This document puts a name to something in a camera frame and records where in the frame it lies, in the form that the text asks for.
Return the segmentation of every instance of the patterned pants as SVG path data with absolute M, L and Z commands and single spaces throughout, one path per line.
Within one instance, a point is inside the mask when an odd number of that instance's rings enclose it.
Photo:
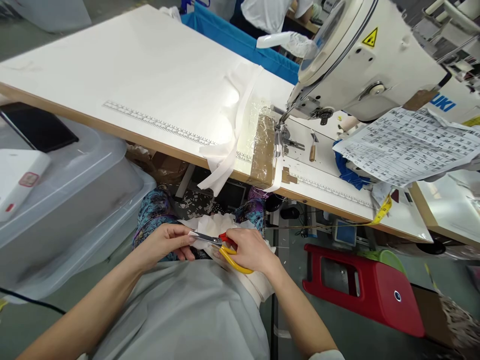
M 248 201 L 235 210 L 235 221 L 242 223 L 250 220 L 252 224 L 264 235 L 265 225 L 265 200 L 269 194 L 251 188 L 248 193 Z M 133 236 L 132 250 L 140 245 L 156 228 L 162 224 L 179 224 L 178 216 L 172 206 L 173 199 L 169 190 L 163 184 L 150 191 L 142 200 L 138 213 L 138 224 Z M 196 259 L 209 259 L 202 250 L 191 248 Z M 161 259 L 164 261 L 178 260 L 173 252 Z

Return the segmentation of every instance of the yellow-handled scissors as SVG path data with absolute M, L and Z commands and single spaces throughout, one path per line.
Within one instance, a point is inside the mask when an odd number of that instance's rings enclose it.
M 201 240 L 205 240 L 206 242 L 209 242 L 211 244 L 214 244 L 218 247 L 218 251 L 220 252 L 220 254 L 222 254 L 222 256 L 225 258 L 225 260 L 235 269 L 237 270 L 239 273 L 242 273 L 242 274 L 251 274 L 253 273 L 252 270 L 250 269 L 247 269 L 245 267 L 242 267 L 240 265 L 238 265 L 231 257 L 230 255 L 237 255 L 237 252 L 232 249 L 232 248 L 229 248 L 227 246 L 224 245 L 224 242 L 225 243 L 229 243 L 230 245 L 236 245 L 235 241 L 233 241 L 231 238 L 229 238 L 227 236 L 227 233 L 224 232 L 223 234 L 220 234 L 218 237 L 213 237 L 213 236 L 208 236 L 208 235 L 205 235 L 205 234 L 202 234 L 200 232 L 195 232 L 195 235 L 192 235 L 193 237 L 195 238 L 198 238 L 198 239 L 201 239 Z

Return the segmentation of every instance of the black phone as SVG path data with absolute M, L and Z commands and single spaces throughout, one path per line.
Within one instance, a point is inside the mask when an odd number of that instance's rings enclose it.
M 54 114 L 23 102 L 0 106 L 0 116 L 34 150 L 48 153 L 79 141 Z

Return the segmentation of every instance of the red stool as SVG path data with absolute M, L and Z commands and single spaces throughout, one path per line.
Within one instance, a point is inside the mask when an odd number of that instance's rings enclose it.
M 312 244 L 306 244 L 304 249 L 312 270 L 312 280 L 303 280 L 307 293 L 415 337 L 425 335 L 414 292 L 402 272 L 378 261 Z M 322 284 L 322 258 L 346 267 L 349 294 Z M 357 296 L 355 270 L 360 296 Z

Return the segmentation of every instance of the hand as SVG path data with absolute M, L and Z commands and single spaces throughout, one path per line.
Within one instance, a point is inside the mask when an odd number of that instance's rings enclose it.
M 196 238 L 189 236 L 191 231 L 185 225 L 164 223 L 157 227 L 138 247 L 127 257 L 142 271 L 153 268 L 157 262 L 168 253 L 174 252 L 181 261 L 194 261 L 195 256 L 190 245 Z
M 267 274 L 280 263 L 257 229 L 232 228 L 226 235 L 238 245 L 237 255 L 230 255 L 238 265 Z

